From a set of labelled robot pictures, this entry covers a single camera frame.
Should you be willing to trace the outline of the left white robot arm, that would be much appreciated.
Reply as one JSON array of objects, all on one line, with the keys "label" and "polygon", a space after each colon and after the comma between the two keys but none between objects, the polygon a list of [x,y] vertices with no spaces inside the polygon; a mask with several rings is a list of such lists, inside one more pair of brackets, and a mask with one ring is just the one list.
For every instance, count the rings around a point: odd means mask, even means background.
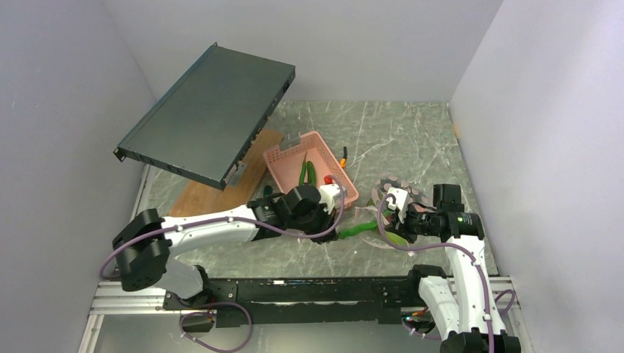
[{"label": "left white robot arm", "polygon": [[340,184],[304,184],[219,213],[161,217],[156,209],[144,210],[115,236],[109,258],[116,262],[124,291],[162,288],[200,309],[212,296],[206,271],[181,263],[177,256],[216,243],[280,236],[317,243],[335,240],[346,195]]}]

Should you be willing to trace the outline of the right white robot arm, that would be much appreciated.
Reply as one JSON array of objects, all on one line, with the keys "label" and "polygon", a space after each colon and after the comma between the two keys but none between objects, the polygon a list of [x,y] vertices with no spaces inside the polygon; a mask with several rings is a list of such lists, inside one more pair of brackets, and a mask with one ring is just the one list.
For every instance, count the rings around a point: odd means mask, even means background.
[{"label": "right white robot arm", "polygon": [[440,352],[521,352],[492,292],[481,218],[465,210],[460,186],[434,185],[432,207],[410,201],[406,190],[389,188],[378,205],[377,227],[388,245],[407,252],[417,250],[419,236],[439,239],[432,247],[444,249],[455,288],[441,267],[417,265],[405,294],[412,304],[428,308],[442,340]]}]

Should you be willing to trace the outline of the dark green fake cucumber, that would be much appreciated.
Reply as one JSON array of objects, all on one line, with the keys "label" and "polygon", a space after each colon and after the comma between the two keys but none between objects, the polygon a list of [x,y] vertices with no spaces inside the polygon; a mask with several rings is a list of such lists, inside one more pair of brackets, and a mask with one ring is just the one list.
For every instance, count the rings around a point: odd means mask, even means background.
[{"label": "dark green fake cucumber", "polygon": [[362,224],[355,225],[353,227],[343,229],[337,233],[338,239],[343,240],[359,235],[362,232],[368,232],[377,229],[377,222],[370,221]]}]

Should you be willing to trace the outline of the thin green fake chili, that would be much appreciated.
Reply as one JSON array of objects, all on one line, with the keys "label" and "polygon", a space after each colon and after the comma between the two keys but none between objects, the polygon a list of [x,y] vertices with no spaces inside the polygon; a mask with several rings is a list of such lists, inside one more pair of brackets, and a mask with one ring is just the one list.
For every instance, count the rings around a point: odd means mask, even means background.
[{"label": "thin green fake chili", "polygon": [[301,170],[299,173],[298,185],[303,185],[306,180],[308,172],[308,161],[307,161],[307,153],[304,153],[304,157],[302,159]]}]

